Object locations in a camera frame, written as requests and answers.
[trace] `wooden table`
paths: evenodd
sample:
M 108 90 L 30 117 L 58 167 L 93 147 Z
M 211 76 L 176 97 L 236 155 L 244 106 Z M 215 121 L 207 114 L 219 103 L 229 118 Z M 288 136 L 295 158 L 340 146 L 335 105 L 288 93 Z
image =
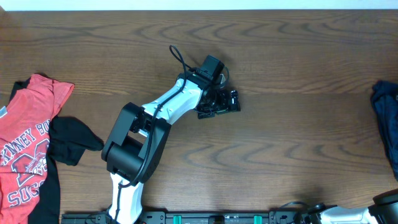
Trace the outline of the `wooden table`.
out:
M 3 12 L 0 91 L 45 72 L 76 88 L 62 116 L 107 139 L 128 102 L 142 105 L 208 54 L 224 61 L 242 112 L 170 132 L 143 204 L 168 210 L 267 210 L 302 200 L 367 206 L 397 188 L 369 97 L 398 82 L 397 11 Z M 99 152 L 58 164 L 61 212 L 111 203 Z

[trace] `green tape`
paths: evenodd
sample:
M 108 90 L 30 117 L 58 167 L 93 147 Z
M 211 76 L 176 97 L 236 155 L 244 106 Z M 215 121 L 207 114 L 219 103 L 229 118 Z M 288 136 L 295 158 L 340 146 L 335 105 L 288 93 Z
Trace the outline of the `green tape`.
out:
M 262 216 L 255 215 L 254 216 L 254 224 L 262 224 Z
M 181 224 L 182 223 L 182 217 L 181 215 L 175 215 L 173 217 L 173 224 Z

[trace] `red t-shirt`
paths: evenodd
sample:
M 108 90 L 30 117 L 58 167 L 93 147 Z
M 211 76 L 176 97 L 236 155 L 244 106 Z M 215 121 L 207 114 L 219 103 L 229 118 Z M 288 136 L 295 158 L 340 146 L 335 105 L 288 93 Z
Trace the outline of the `red t-shirt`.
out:
M 49 123 L 73 84 L 33 74 L 0 118 L 0 223 L 27 223 L 47 176 Z

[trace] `clothing tag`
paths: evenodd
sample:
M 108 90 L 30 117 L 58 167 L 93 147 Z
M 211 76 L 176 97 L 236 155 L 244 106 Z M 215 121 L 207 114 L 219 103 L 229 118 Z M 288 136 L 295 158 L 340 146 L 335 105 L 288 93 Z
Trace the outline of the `clothing tag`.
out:
M 0 118 L 4 117 L 4 115 L 7 114 L 7 108 L 6 106 L 3 106 L 0 110 Z

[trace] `robotic arm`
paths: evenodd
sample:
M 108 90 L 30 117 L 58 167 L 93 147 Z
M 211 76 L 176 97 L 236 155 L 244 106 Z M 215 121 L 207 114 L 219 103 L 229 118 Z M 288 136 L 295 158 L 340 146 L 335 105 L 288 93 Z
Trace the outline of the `robotic arm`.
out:
M 172 51 L 174 48 L 180 58 Z M 134 223 L 142 212 L 141 195 L 144 183 L 159 164 L 172 124 L 189 110 L 198 118 L 240 111 L 237 91 L 222 89 L 229 78 L 221 72 L 228 69 L 209 55 L 200 68 L 186 71 L 178 50 L 170 46 L 172 54 L 182 62 L 184 73 L 175 85 L 151 103 L 123 107 L 105 143 L 101 157 L 113 181 L 113 203 L 108 210 L 109 219 L 120 224 Z M 128 134 L 139 133 L 146 138 L 141 144 Z

